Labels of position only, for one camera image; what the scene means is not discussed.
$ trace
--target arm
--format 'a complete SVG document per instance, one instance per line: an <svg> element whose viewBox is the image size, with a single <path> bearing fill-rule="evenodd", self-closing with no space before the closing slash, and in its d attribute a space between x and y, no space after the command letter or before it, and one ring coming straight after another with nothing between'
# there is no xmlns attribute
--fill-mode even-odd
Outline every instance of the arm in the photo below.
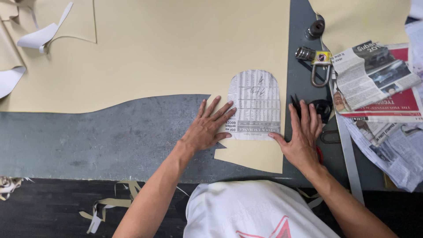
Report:
<svg viewBox="0 0 423 238"><path fill-rule="evenodd" d="M219 140L231 136L229 133L216 132L235 114L236 108L225 113L232 106L232 102L228 102L210 116L219 101L220 96L216 97L204 112L206 100L203 100L194 122L143 186L113 237L154 236L168 210L179 178L194 153L210 148Z"/></svg>
<svg viewBox="0 0 423 238"><path fill-rule="evenodd" d="M301 100L300 104L301 121L295 108L292 104L289 105L292 140L287 143L276 133L269 133L269 136L278 142L288 161L313 184L346 237L396 238L397 236L382 221L357 201L323 165L319 164L316 139L322 132L321 117L317 115L312 103L307 106Z"/></svg>

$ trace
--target person's left hand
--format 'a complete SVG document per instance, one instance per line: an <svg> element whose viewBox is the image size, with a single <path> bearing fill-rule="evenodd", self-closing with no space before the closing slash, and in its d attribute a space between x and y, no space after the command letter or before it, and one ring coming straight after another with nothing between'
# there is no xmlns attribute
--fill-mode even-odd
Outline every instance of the person's left hand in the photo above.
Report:
<svg viewBox="0 0 423 238"><path fill-rule="evenodd" d="M193 148L194 151L210 148L218 141L231 137L231 134L227 132L216 134L219 127L226 123L236 112L236 108L233 108L225 113L233 104L232 101L229 101L211 116L220 98L220 96L217 96L205 112L206 100L203 100L198 110L197 117L188 128L185 135L180 139L181 142L186 143L189 147Z"/></svg>

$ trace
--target hand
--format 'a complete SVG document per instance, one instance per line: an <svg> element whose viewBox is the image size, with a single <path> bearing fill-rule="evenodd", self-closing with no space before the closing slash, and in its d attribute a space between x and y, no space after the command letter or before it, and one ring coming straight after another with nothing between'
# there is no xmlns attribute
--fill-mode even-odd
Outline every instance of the hand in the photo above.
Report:
<svg viewBox="0 0 423 238"><path fill-rule="evenodd" d="M289 104L292 140L287 143L283 137L277 133L269 133L269 136L278 142L286 159L306 175L310 169L315 169L320 166L316 151L316 140L322 132L322 121L321 115L317 115L316 113L314 104L310 103L310 105L307 106L304 100L301 100L300 105L301 121L298 118L294 106Z"/></svg>
<svg viewBox="0 0 423 238"><path fill-rule="evenodd" d="M236 108L225 113L233 104L232 101L229 101L215 114L210 116L219 101L220 96L217 96L204 112L206 107L206 100L204 99L198 110L197 117L180 140L193 148L194 152L210 148L218 141L231 137L230 133L223 132L216 134L216 132L220 126L235 114Z"/></svg>

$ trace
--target red print on shirt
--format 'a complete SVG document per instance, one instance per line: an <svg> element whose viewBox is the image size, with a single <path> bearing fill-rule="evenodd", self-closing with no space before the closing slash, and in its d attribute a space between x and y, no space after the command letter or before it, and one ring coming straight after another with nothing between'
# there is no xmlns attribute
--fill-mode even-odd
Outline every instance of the red print on shirt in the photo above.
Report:
<svg viewBox="0 0 423 238"><path fill-rule="evenodd" d="M266 238L259 235L246 234L240 231L236 231L235 233L238 234L240 238L248 238L248 237ZM291 233L289 232L289 225L288 225L288 216L283 216L279 224L276 226L276 229L270 234L268 238L291 238Z"/></svg>

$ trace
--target newspaper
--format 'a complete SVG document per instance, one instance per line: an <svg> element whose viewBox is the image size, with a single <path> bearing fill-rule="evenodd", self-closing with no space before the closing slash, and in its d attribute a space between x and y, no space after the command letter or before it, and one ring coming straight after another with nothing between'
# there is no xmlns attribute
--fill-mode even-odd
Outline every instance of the newspaper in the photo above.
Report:
<svg viewBox="0 0 423 238"><path fill-rule="evenodd" d="M421 83L403 60L396 59L386 46L372 41L331 59L338 74L338 93L342 93L348 105L341 111L357 110Z"/></svg>
<svg viewBox="0 0 423 238"><path fill-rule="evenodd" d="M421 64L415 62L414 59L416 58L413 57L408 43L386 45L386 48L393 57L408 63L408 68L413 69L414 73L420 77L423 76ZM388 96L386 99L373 104L351 110L336 80L334 80L334 106L342 116L355 120L398 123L423 122L422 94L419 95L419 87L421 87L421 84L417 87L412 87L411 89L406 89L400 93ZM395 90L389 88L387 91L393 93Z"/></svg>
<svg viewBox="0 0 423 238"><path fill-rule="evenodd" d="M280 99L276 79L264 70L237 74L229 84L228 101L237 107L225 125L231 139L272 140L269 132L280 133Z"/></svg>
<svg viewBox="0 0 423 238"><path fill-rule="evenodd" d="M405 135L396 130L379 147L372 145L354 125L343 117L354 142L364 155L385 172L398 188L413 192L423 180L423 131Z"/></svg>
<svg viewBox="0 0 423 238"><path fill-rule="evenodd" d="M355 121L359 131L374 146L379 147L389 136L401 128L401 123Z"/></svg>

